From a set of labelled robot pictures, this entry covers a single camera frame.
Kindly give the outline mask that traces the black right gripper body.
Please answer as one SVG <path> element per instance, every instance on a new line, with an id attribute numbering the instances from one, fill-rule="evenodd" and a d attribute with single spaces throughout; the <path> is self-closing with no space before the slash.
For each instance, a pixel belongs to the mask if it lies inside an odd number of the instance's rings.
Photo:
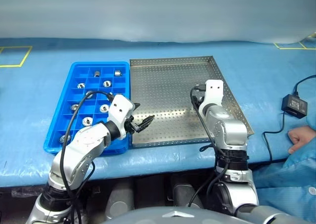
<path id="1" fill-rule="evenodd" d="M 200 105 L 204 102 L 204 96 L 197 97 L 194 95 L 193 102 L 194 102 L 194 105 L 196 106 L 196 108 L 199 108 Z"/>

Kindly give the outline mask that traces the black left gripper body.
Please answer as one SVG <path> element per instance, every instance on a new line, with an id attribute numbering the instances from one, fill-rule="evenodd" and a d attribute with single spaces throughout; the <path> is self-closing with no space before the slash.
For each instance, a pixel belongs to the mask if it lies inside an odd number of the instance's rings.
<path id="1" fill-rule="evenodd" d="M 134 117 L 128 118 L 124 123 L 126 133 L 134 134 L 140 131 L 140 126 L 134 122 Z"/>

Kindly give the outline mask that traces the person's bare hand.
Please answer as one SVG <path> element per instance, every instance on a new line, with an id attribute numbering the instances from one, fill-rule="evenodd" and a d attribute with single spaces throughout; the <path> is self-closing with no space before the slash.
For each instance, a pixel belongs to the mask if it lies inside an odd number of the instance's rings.
<path id="1" fill-rule="evenodd" d="M 295 151 L 313 140 L 316 137 L 316 132 L 309 126 L 303 126 L 290 130 L 288 132 L 288 137 L 293 143 L 293 145 L 289 148 L 288 153 L 293 154 Z"/>

